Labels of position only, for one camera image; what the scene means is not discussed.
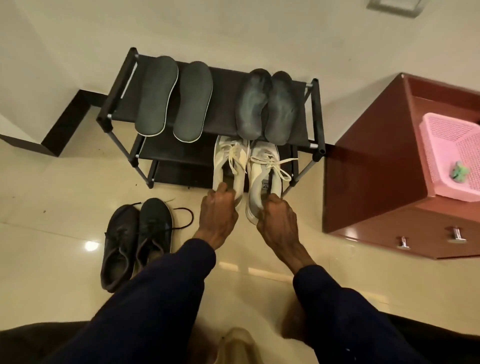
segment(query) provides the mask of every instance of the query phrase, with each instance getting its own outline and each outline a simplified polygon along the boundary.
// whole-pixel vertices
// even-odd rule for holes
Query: black baseboard
[[[107,95],[79,90],[40,144],[2,134],[0,134],[0,139],[18,148],[58,157],[77,130],[90,106],[101,107],[106,98]]]

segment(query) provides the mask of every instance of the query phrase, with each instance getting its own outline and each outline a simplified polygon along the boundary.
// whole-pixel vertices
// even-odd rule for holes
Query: green toy
[[[458,161],[450,172],[450,178],[457,183],[465,183],[469,173],[470,168],[465,167],[461,161]]]

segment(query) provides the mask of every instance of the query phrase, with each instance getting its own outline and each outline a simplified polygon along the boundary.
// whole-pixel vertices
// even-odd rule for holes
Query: cabinet drawer
[[[451,242],[455,227],[465,242]],[[391,249],[398,249],[401,237],[405,237],[410,247],[406,252],[436,259],[480,255],[479,223],[415,207],[377,216],[337,233]]]

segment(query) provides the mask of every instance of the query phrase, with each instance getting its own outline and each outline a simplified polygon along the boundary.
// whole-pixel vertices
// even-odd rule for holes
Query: floor
[[[149,190],[95,122],[92,108],[60,158],[0,141],[0,329],[40,321],[88,320],[109,298],[100,287],[104,231],[120,205],[158,197],[199,213],[202,189],[159,185]],[[132,124],[114,122],[131,146]],[[310,156],[301,155],[300,166]],[[141,163],[148,172],[148,164]],[[286,199],[297,212],[300,240],[342,285],[378,309],[480,335],[480,259],[433,261],[323,234],[323,163]],[[189,221],[185,211],[175,222]],[[194,233],[174,234],[174,250]],[[86,247],[100,246],[93,251]],[[206,280],[198,323],[224,333],[248,329],[268,363],[315,363],[313,350],[285,340],[280,328],[294,299],[292,276],[241,213]]]

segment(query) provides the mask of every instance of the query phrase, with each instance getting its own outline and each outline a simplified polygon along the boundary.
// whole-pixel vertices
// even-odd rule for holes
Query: hand
[[[232,232],[238,218],[235,211],[235,191],[221,182],[216,192],[208,191],[202,200],[200,226],[193,237],[205,240],[217,250]]]
[[[264,200],[257,230],[275,255],[285,263],[293,274],[315,262],[299,241],[297,214],[290,205],[276,194]]]

